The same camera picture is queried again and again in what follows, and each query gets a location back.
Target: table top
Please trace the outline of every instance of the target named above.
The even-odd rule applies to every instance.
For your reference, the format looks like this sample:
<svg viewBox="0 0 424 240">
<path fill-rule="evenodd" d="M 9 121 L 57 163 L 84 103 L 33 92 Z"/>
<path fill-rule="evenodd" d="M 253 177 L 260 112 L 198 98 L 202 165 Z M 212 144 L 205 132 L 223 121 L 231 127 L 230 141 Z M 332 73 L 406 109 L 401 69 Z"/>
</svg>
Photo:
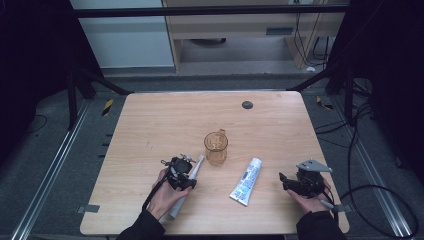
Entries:
<svg viewBox="0 0 424 240">
<path fill-rule="evenodd" d="M 244 101 L 253 108 L 243 108 Z M 84 214 L 81 232 L 117 235 L 131 226 L 165 168 L 160 161 L 180 153 L 197 159 L 205 154 L 205 136 L 219 129 L 228 137 L 224 165 L 202 163 L 177 218 L 161 219 L 166 234 L 296 233 L 302 211 L 278 173 L 296 179 L 297 163 L 326 162 L 302 96 L 284 91 L 129 95 L 89 202 L 100 208 Z M 262 168 L 245 207 L 229 195 L 253 157 L 262 160 Z M 340 202 L 331 175 L 322 175 Z M 344 213 L 340 228 L 349 229 Z"/>
</svg>

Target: white tube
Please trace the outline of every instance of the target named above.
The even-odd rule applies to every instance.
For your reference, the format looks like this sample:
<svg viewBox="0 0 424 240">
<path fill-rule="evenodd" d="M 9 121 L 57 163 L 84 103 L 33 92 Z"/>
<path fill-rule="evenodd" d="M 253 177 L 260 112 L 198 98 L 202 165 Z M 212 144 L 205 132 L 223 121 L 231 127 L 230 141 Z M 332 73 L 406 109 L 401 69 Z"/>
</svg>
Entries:
<svg viewBox="0 0 424 240">
<path fill-rule="evenodd" d="M 253 158 L 249 166 L 246 169 L 246 172 L 240 179 L 240 182 L 231 192 L 230 197 L 237 202 L 247 206 L 249 203 L 249 197 L 253 190 L 253 185 L 256 182 L 256 178 L 261 170 L 262 161 L 258 158 Z"/>
</svg>

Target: black sleeve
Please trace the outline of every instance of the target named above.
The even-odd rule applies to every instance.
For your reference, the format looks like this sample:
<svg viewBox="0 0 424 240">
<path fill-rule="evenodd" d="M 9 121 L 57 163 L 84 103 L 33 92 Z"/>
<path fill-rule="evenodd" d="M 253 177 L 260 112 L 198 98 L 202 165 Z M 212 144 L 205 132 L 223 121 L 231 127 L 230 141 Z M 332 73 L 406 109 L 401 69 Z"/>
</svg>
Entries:
<svg viewBox="0 0 424 240">
<path fill-rule="evenodd" d="M 329 211 L 309 212 L 299 220 L 296 227 L 299 240 L 346 239 Z"/>
<path fill-rule="evenodd" d="M 119 234 L 116 240 L 161 239 L 165 229 L 153 215 L 145 210 L 140 213 L 134 224 Z"/>
</svg>

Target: robotic hand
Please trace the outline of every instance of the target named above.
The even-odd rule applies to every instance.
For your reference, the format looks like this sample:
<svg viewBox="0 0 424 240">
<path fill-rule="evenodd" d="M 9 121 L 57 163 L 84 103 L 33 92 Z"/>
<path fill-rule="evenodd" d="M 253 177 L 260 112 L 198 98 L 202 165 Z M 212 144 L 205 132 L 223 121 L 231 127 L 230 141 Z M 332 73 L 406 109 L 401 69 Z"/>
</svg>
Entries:
<svg viewBox="0 0 424 240">
<path fill-rule="evenodd" d="M 196 186 L 196 179 L 189 179 L 188 173 L 192 169 L 191 162 L 195 162 L 190 157 L 181 154 L 181 158 L 173 157 L 170 162 L 161 161 L 165 166 L 168 166 L 166 178 L 173 189 L 181 188 L 184 190 L 188 187 Z"/>
<path fill-rule="evenodd" d="M 333 169 L 314 159 L 299 163 L 296 166 L 299 168 L 296 173 L 298 180 L 290 180 L 284 174 L 279 174 L 284 190 L 291 189 L 306 198 L 316 197 L 324 192 L 325 183 L 320 172 L 333 172 Z"/>
</svg>

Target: person's arm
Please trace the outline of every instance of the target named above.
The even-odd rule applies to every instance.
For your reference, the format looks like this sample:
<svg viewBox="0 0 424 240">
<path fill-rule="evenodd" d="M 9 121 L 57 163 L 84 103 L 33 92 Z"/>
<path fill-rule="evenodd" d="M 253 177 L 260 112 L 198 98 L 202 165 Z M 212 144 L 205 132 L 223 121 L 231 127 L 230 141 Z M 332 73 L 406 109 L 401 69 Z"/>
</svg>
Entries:
<svg viewBox="0 0 424 240">
<path fill-rule="evenodd" d="M 152 188 L 163 178 L 166 169 L 160 171 L 158 179 Z M 117 240 L 135 239 L 161 239 L 165 229 L 159 219 L 174 206 L 178 199 L 188 195 L 189 188 L 184 191 L 174 190 L 168 181 L 165 181 L 158 191 L 153 195 L 149 206 L 142 211 L 134 224 L 119 234 Z"/>
<path fill-rule="evenodd" d="M 140 213 L 134 224 L 119 234 L 117 240 L 161 239 L 165 229 L 149 211 Z"/>
<path fill-rule="evenodd" d="M 329 211 L 309 212 L 297 223 L 299 240 L 344 240 L 346 236 Z"/>
<path fill-rule="evenodd" d="M 340 230 L 330 213 L 330 209 L 321 203 L 327 200 L 324 194 L 318 197 L 304 198 L 292 190 L 287 193 L 300 205 L 303 217 L 296 225 L 299 240 L 344 240 L 346 236 Z"/>
</svg>

